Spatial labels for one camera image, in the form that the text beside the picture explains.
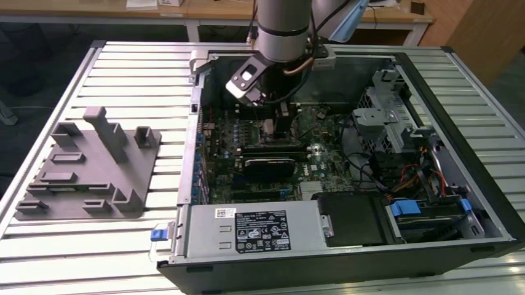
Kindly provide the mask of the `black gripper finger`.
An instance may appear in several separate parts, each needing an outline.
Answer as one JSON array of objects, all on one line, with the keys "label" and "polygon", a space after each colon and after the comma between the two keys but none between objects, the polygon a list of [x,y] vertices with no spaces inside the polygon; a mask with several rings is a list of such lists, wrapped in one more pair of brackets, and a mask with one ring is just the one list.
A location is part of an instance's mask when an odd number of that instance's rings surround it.
[{"label": "black gripper finger", "polygon": [[279,142],[288,144],[289,139],[289,128],[293,121],[293,109],[289,103],[279,103],[275,108],[273,117],[273,133],[272,138]]}]

